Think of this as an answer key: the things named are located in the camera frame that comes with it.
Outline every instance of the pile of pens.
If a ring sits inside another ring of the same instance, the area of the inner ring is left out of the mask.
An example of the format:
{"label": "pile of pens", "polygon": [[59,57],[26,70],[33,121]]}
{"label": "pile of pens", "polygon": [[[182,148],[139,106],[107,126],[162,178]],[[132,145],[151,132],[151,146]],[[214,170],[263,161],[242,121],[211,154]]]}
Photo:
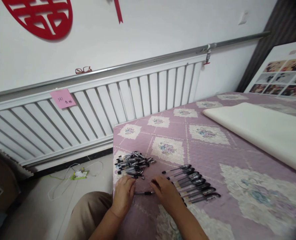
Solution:
{"label": "pile of pens", "polygon": [[196,172],[190,164],[181,165],[173,169],[163,171],[177,188],[184,204],[193,204],[201,201],[211,201],[221,197],[216,189],[206,182],[199,172]]}
{"label": "pile of pens", "polygon": [[145,158],[142,153],[138,151],[119,156],[116,161],[117,163],[115,163],[115,165],[119,167],[118,174],[126,173],[133,178],[141,177],[142,179],[145,179],[142,174],[144,168],[156,162],[152,157],[148,159]]}

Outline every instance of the photo board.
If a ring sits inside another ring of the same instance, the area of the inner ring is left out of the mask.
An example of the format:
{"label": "photo board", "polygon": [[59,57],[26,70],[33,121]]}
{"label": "photo board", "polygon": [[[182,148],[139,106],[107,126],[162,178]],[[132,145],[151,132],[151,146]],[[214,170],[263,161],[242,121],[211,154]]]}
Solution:
{"label": "photo board", "polygon": [[296,98],[296,42],[274,47],[244,92]]}

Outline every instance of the purple bedspread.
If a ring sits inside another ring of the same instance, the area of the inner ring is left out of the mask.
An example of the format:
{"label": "purple bedspread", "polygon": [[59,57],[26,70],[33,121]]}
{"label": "purple bedspread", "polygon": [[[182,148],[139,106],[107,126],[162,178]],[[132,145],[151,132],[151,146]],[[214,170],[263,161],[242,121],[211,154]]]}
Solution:
{"label": "purple bedspread", "polygon": [[[211,240],[292,239],[286,236],[296,228],[296,171],[202,114],[242,102],[296,116],[293,99],[221,94],[116,126],[113,162],[135,150],[157,160],[145,169],[146,179],[137,180],[136,191],[150,191],[151,178],[163,170],[191,164],[221,194],[188,206]],[[114,166],[114,185],[119,177]],[[181,236],[156,196],[138,195],[118,239]]]}

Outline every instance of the dark brown curtain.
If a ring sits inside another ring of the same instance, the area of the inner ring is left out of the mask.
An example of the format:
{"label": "dark brown curtain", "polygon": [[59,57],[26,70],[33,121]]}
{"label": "dark brown curtain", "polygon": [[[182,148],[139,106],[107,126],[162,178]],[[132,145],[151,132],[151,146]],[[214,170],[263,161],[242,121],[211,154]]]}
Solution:
{"label": "dark brown curtain", "polygon": [[296,42],[296,0],[278,0],[264,30],[271,34],[260,39],[237,92],[247,88],[274,46]]}

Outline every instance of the red double happiness symbol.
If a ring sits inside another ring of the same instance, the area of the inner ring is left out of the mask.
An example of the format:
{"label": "red double happiness symbol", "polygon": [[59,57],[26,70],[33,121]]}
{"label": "red double happiness symbol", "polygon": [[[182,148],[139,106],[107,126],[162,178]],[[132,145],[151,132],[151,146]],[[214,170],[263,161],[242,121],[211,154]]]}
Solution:
{"label": "red double happiness symbol", "polygon": [[72,26],[72,7],[67,2],[53,0],[2,0],[10,14],[32,34],[49,40],[64,37]]}

